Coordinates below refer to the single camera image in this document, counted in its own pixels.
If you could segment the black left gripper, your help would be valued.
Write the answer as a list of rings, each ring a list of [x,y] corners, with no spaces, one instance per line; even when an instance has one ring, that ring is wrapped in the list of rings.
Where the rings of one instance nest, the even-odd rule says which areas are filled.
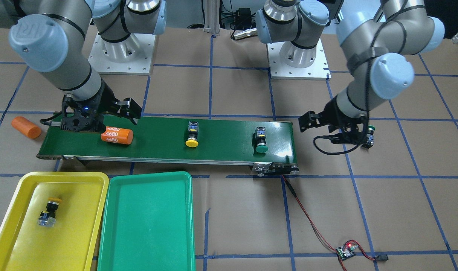
[[[368,142],[368,115],[366,112],[356,113],[356,116],[345,115],[336,103],[336,99],[329,101],[324,110],[315,113],[310,110],[298,118],[300,132],[310,128],[328,126],[329,132],[342,130],[338,134],[323,136],[333,144],[365,145]]]

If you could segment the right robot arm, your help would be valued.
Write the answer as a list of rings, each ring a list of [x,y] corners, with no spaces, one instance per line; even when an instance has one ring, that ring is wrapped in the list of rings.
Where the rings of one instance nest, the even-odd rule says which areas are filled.
[[[164,33],[164,0],[16,0],[13,4],[25,15],[10,28],[11,48],[64,95],[61,110],[41,119],[41,124],[102,133],[105,114],[137,124],[141,107],[130,97],[115,97],[83,56],[82,47],[92,20],[106,43],[123,44],[136,33]]]

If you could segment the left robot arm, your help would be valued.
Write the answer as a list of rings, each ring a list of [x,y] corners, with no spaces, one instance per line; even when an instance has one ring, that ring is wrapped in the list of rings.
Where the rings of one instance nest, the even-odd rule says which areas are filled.
[[[429,17],[423,0],[382,0],[386,18],[377,22],[367,12],[344,16],[336,28],[353,81],[331,99],[320,113],[299,117],[300,132],[328,126],[323,136],[334,144],[362,145],[368,140],[369,113],[397,97],[414,81],[415,72],[406,55],[432,51],[444,38],[444,23]],[[262,43],[284,42],[282,57],[293,67],[300,54],[314,54],[329,10],[317,0],[267,0],[255,14]]]

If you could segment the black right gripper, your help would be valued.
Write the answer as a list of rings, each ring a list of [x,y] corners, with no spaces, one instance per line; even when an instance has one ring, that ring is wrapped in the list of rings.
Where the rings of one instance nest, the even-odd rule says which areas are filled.
[[[112,89],[105,82],[102,82],[99,91],[87,100],[76,101],[65,95],[62,109],[60,129],[72,132],[105,132],[103,114],[127,118],[136,125],[142,113],[141,107],[134,99],[128,97],[121,101],[115,98]]]

